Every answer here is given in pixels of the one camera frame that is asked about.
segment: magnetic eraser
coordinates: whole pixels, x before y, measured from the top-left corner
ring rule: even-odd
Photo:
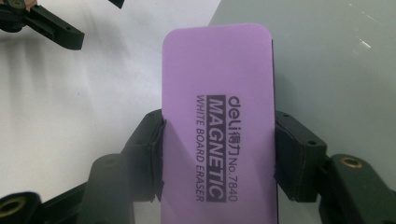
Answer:
[[[162,224],[275,224],[272,37],[259,24],[163,43]]]

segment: black mechanical arm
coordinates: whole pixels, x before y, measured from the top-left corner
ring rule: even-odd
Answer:
[[[33,192],[0,199],[0,223],[134,224],[133,202],[161,200],[164,125],[161,110],[147,114],[121,154],[98,159],[87,183],[48,202]],[[282,112],[276,112],[275,178],[291,201],[312,203],[320,195],[324,224],[396,224],[396,193],[368,162],[329,158],[320,138]]]
[[[124,2],[109,1],[119,8]],[[0,4],[1,30],[17,33],[26,25],[66,49],[82,48],[84,34],[42,6],[35,5],[27,10],[24,0],[4,0],[4,4]]]

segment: white surface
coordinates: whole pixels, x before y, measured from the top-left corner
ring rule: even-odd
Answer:
[[[274,39],[276,107],[329,146],[370,162],[396,189],[396,1],[223,0],[213,24],[255,21]],[[281,223],[320,223],[288,202]]]
[[[208,25],[219,0],[41,0],[84,32],[81,51],[29,27],[0,32],[0,197],[43,201],[85,182],[102,155],[120,152],[148,112],[161,108],[162,43],[176,28]],[[159,223],[159,205],[135,207]]]

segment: purple eraser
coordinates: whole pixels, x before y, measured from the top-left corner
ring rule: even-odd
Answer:
[[[162,224],[275,224],[272,38],[259,24],[163,44]]]

